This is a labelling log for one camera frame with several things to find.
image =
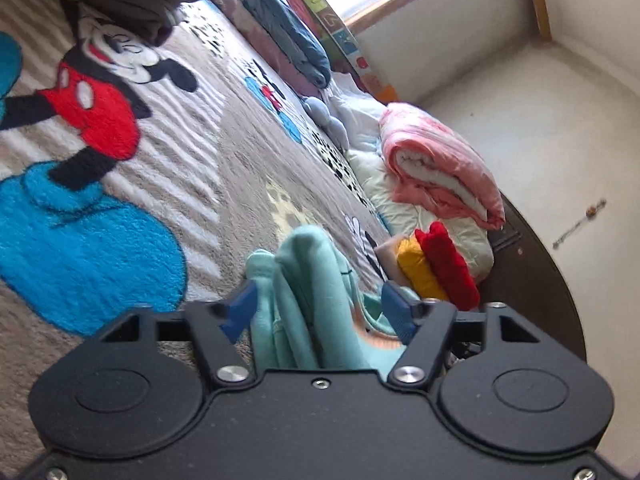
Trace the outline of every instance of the striped blanket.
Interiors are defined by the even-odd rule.
[[[33,381],[126,308],[212,300],[323,226],[364,289],[387,234],[344,159],[208,2],[151,48],[74,0],[0,0],[0,470]]]

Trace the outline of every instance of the mint green clothing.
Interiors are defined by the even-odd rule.
[[[360,292],[353,267],[321,228],[295,229],[276,254],[255,251],[246,276],[258,288],[251,337],[259,372],[375,368],[386,379],[404,351],[377,348],[358,336],[353,309],[362,312],[371,333],[394,332],[380,297]]]

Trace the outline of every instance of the rolled blue clothing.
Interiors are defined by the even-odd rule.
[[[314,86],[326,88],[331,66],[324,48],[283,0],[241,0],[281,51]]]
[[[275,254],[255,251],[245,271],[258,288],[251,337],[259,372],[375,369],[386,379],[404,352],[399,341],[380,344],[394,336],[380,296],[360,291],[358,275],[321,228],[295,229]]]

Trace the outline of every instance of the beige floor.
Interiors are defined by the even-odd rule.
[[[616,396],[600,452],[638,473],[640,98],[561,47],[527,45],[424,108],[471,141],[555,258],[577,303],[588,361]],[[601,215],[552,250],[601,198]]]

